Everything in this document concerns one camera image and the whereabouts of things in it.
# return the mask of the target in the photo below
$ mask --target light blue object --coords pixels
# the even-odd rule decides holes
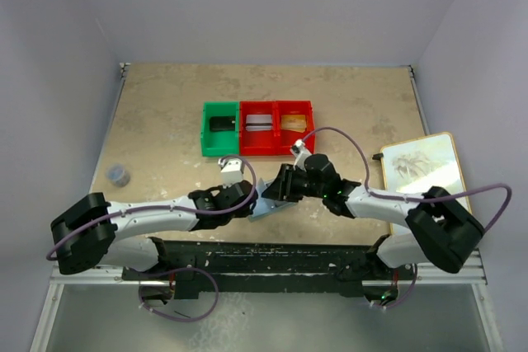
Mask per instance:
[[[296,204],[295,202],[281,202],[281,201],[274,201],[273,199],[262,198],[262,192],[272,182],[273,181],[265,182],[262,179],[258,180],[257,182],[257,193],[258,193],[257,204],[255,205],[255,208],[253,209],[253,214],[251,216],[247,216],[250,222],[254,222],[255,220],[259,220],[260,218],[263,218],[270,214],[274,214],[275,212],[281,209],[289,208],[290,206]]]
[[[129,184],[130,174],[125,167],[120,164],[115,164],[106,170],[106,177],[112,185],[117,187],[124,187]]]

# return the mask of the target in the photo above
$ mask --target red box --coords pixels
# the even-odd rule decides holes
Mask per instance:
[[[271,130],[247,131],[247,115],[271,115]],[[243,156],[275,156],[279,145],[276,103],[274,101],[241,101],[238,143]]]
[[[276,106],[277,131],[279,135],[279,145],[276,153],[278,155],[288,155],[291,154],[291,145],[294,144],[297,139],[304,138],[308,133],[314,130],[312,103],[310,101],[277,101]],[[305,115],[306,130],[301,133],[281,129],[282,115]],[[305,144],[306,148],[313,153],[315,147],[315,135],[310,136]]]

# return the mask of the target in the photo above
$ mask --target black object in green bin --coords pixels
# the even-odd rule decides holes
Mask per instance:
[[[234,131],[235,123],[234,115],[215,115],[209,119],[209,131]]]

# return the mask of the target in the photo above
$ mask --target wooden table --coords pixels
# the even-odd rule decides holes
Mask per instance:
[[[220,183],[215,158],[200,153],[204,101],[310,100],[316,127],[329,125],[357,139],[367,157],[389,143],[423,136],[406,68],[253,65],[134,64],[130,67],[106,141],[93,191],[120,202],[155,201]],[[342,177],[361,181],[365,170],[355,149],[333,132],[318,134]],[[293,157],[250,157],[257,176],[275,178]],[[122,163],[131,174],[112,186],[105,169]],[[383,187],[380,165],[370,162],[372,186]],[[320,199],[254,223],[236,218],[225,227],[199,232],[159,232],[158,237],[229,242],[371,244],[389,231],[372,219],[340,218]]]

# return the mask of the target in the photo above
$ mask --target white wall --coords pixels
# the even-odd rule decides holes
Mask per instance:
[[[0,340],[28,350],[50,222],[87,193],[118,87],[88,0],[0,0]]]
[[[453,0],[91,0],[124,61],[414,63]]]
[[[528,0],[455,0],[417,67],[433,132],[455,135],[469,187],[505,181],[511,206],[482,243],[508,350],[528,333]],[[488,221],[502,193],[472,199]]]

